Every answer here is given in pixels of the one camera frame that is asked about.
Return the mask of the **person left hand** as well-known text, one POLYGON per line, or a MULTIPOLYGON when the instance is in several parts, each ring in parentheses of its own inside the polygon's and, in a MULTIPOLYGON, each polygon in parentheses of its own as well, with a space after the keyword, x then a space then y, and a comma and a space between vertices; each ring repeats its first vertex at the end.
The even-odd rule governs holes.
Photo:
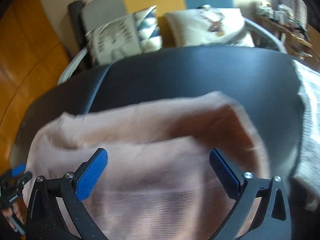
POLYGON ((16 215, 17 218, 21 219, 22 215, 20 212, 20 208, 17 202, 15 202, 12 207, 6 208, 1 210, 4 217, 8 220, 9 217, 12 216, 12 214, 14 213, 16 215))

